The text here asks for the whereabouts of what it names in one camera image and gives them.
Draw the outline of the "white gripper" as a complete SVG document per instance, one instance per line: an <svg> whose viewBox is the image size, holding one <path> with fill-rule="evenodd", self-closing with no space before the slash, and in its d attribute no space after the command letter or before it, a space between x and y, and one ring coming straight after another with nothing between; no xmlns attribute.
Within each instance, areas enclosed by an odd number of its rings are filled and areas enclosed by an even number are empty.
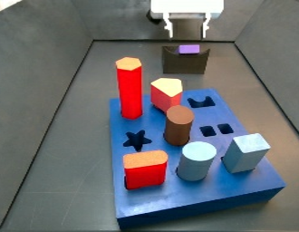
<svg viewBox="0 0 299 232"><path fill-rule="evenodd" d="M223 10L224 0L151 0L151 11L155 14L163 14L164 29L171 39L173 38L173 23L169 20L169 14L205 13L201 24L201 38L204 39L211 28L211 13L221 13Z"/></svg>

